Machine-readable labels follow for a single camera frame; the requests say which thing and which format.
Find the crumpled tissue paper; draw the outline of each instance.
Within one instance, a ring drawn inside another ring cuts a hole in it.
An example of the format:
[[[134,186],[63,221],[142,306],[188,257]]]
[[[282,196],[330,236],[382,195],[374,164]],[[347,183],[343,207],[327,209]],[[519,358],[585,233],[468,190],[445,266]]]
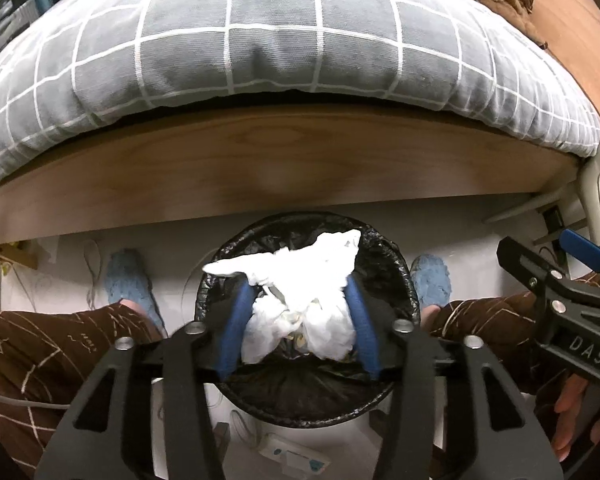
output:
[[[353,272],[359,241],[357,229],[322,233],[302,249],[245,254],[203,267],[215,276],[242,272],[250,285],[263,288],[244,332],[243,362],[260,362],[292,333],[304,335],[308,351],[321,359],[346,357],[356,332],[342,289]]]

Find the trash can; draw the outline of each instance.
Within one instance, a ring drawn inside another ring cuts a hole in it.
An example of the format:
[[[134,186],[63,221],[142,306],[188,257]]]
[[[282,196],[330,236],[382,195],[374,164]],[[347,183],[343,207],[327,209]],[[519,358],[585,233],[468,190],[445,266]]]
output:
[[[269,216],[227,241],[213,261],[243,254],[301,249],[321,233],[358,229],[362,236],[356,270],[362,287],[384,300],[397,317],[420,321],[418,298],[398,247],[368,224],[328,212],[293,212]],[[196,298],[196,320],[224,299],[225,278],[202,276]],[[256,365],[240,364],[218,388],[238,408],[255,418],[287,428],[323,428],[346,422],[376,406],[393,383],[373,381],[356,359],[321,360],[299,352],[283,339]]]

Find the black gripper frame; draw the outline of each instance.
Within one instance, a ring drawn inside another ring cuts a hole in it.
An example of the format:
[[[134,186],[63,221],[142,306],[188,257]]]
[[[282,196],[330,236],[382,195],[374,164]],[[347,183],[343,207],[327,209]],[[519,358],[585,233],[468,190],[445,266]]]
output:
[[[448,387],[445,479],[562,480],[538,421],[486,346],[386,329],[393,346],[382,375],[396,384],[374,480],[429,479],[436,375]],[[170,480],[223,480],[203,387],[218,382],[212,340],[180,329],[159,343],[113,347],[62,418],[35,480],[156,479],[150,402],[158,377]]]
[[[540,348],[600,385],[600,288],[572,282],[511,237],[499,243],[498,262],[536,295],[535,339]]]

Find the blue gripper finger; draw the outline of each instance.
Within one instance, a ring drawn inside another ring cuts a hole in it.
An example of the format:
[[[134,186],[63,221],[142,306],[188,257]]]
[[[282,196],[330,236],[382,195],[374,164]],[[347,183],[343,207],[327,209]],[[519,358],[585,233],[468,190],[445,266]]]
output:
[[[351,275],[347,277],[344,297],[349,305],[353,328],[356,330],[358,359],[371,378],[377,380],[382,369],[380,366],[378,338],[366,310],[365,302],[360,294],[358,284]]]
[[[571,229],[560,233],[560,247],[566,253],[585,264],[589,269],[600,272],[600,247]]]
[[[219,341],[216,373],[221,381],[227,380],[238,367],[244,329],[251,319],[253,302],[256,299],[256,287],[249,285],[247,280],[244,280],[239,287],[240,289],[235,296],[231,309],[231,315],[224,326],[224,332],[222,332]]]

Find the brown pajama pants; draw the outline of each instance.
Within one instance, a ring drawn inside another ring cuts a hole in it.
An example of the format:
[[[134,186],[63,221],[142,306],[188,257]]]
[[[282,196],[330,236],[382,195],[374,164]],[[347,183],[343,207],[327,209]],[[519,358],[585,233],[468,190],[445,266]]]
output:
[[[0,312],[0,395],[70,404],[122,336],[152,339],[142,316],[120,304],[76,314]],[[0,442],[29,477],[62,415],[0,403]]]
[[[583,280],[600,286],[599,275]],[[528,292],[454,301],[440,311],[432,334],[448,340],[479,335],[518,386],[533,393],[542,384],[530,357],[534,300]],[[152,339],[142,317],[119,304],[77,314],[0,312],[0,394],[70,404],[93,367],[122,336],[138,342]],[[61,418],[62,412],[0,404],[0,442],[30,477]]]

